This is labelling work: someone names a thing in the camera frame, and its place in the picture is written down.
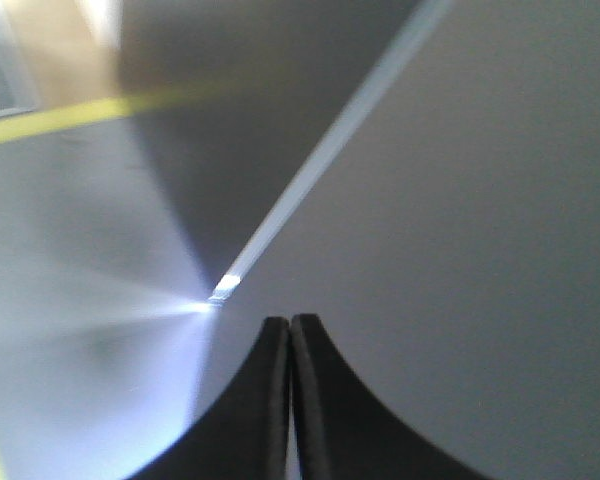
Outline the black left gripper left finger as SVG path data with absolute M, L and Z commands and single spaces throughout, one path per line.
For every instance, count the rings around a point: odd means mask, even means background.
M 268 317 L 225 390 L 134 479 L 282 479 L 289 431 L 289 322 Z

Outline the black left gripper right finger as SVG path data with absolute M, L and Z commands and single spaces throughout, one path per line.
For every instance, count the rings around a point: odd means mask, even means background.
M 304 479 L 483 479 L 397 418 L 361 381 L 321 319 L 291 321 L 293 415 Z

